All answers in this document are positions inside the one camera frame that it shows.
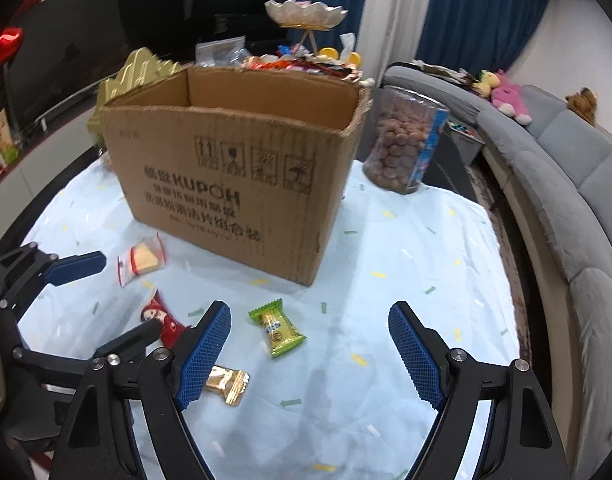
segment black piano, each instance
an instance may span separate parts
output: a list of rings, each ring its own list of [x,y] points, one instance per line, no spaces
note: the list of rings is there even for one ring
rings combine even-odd
[[[89,98],[141,46],[160,59],[189,62],[198,42],[246,36],[253,54],[274,54],[286,32],[266,15],[266,1],[42,1],[11,23],[24,31],[4,74],[12,125],[33,137],[38,118]]]

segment decorative bowl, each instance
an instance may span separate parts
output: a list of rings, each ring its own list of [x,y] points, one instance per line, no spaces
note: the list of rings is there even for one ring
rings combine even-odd
[[[337,27],[348,11],[342,7],[329,7],[323,2],[296,2],[286,0],[278,4],[275,0],[266,2],[266,12],[280,27],[330,30]]]

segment red snack bag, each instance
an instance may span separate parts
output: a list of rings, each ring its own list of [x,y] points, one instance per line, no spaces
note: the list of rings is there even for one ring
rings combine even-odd
[[[168,311],[166,305],[161,301],[160,292],[158,290],[155,290],[155,294],[151,300],[142,308],[142,314],[140,316],[142,321],[148,321],[153,318],[157,319],[162,324],[160,339],[166,348],[172,348],[177,338],[187,329],[187,327],[182,325]]]

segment gold snack packet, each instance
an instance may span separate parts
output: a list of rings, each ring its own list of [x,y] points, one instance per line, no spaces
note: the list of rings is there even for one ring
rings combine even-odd
[[[288,352],[306,339],[306,336],[299,333],[291,320],[284,314],[281,299],[251,310],[248,315],[250,319],[265,327],[271,345],[271,357],[277,357]]]
[[[244,370],[231,370],[215,365],[204,386],[205,390],[222,396],[229,406],[237,406],[246,391],[250,376]]]

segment gray sofa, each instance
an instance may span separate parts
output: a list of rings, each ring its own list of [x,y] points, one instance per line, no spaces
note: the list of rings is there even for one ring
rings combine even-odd
[[[522,88],[533,119],[523,128],[476,95],[410,68],[389,68],[384,84],[443,102],[486,141],[484,157],[544,304],[555,421],[573,478],[586,480],[612,449],[611,136],[532,86]]]

